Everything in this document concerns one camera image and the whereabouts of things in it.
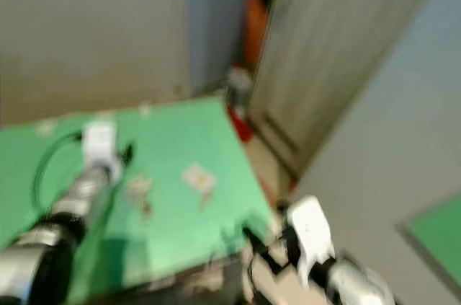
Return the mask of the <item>orange object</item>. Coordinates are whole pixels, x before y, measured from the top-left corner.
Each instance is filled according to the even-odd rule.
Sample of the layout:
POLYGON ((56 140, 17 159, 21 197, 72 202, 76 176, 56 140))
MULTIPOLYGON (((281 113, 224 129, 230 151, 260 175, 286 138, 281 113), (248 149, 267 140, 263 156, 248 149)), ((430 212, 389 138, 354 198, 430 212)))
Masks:
POLYGON ((264 2, 262 0, 247 0, 243 34, 243 59, 251 70, 254 70, 258 65, 267 24, 268 11, 264 2))

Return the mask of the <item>plain metal key bunch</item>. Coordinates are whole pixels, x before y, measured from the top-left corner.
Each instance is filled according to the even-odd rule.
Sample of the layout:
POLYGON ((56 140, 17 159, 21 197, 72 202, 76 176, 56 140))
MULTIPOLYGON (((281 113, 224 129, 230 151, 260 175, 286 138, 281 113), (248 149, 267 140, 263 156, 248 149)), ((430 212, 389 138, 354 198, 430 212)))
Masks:
POLYGON ((153 206, 149 193, 153 189, 153 180, 151 177, 132 177, 126 183, 125 192, 130 197, 130 200, 135 204, 136 208, 142 217, 149 218, 152 216, 153 206))

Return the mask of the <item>green table board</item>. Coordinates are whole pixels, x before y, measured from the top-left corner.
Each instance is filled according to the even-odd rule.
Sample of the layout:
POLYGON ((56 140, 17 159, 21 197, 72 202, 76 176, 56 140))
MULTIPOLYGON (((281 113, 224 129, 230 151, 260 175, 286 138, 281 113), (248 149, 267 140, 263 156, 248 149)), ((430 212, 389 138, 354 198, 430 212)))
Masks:
POLYGON ((69 135, 90 121, 111 120, 119 147, 135 144, 122 189, 79 247, 69 303, 237 255, 248 244, 243 226, 266 236, 274 225, 274 209, 221 100, 152 108, 147 117, 137 108, 63 116, 47 137, 36 134, 37 123, 0 132, 0 249, 78 177, 83 156, 69 135), (203 210, 199 194, 182 180, 190 164, 201 164, 217 177, 203 210), (138 176, 153 180, 149 218, 141 216, 125 192, 128 181, 138 176))

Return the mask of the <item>grey round container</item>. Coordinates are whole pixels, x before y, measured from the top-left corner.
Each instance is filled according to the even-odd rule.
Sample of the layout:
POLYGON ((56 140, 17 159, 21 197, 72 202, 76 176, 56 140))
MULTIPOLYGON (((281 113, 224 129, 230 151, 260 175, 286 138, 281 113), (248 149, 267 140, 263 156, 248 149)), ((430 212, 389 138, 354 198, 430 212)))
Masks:
POLYGON ((227 100, 231 107, 246 107, 253 86, 254 79, 247 68, 231 68, 227 73, 227 100))

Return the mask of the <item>brown wooden door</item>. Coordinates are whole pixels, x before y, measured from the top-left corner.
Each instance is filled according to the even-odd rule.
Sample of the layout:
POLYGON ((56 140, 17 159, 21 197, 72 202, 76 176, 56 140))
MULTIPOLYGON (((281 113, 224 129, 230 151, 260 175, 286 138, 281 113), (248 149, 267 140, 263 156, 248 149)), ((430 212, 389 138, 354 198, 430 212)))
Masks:
POLYGON ((251 121, 300 176, 426 0, 272 0, 251 121))

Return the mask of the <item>red cloth item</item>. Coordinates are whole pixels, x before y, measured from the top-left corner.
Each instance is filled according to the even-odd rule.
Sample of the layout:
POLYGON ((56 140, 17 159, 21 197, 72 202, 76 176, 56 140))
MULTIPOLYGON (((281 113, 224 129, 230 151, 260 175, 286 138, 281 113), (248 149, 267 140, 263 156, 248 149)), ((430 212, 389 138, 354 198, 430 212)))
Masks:
POLYGON ((251 139, 254 137, 254 130, 251 125, 247 123, 245 118, 237 113, 235 108, 228 107, 226 111, 241 143, 250 143, 251 139))

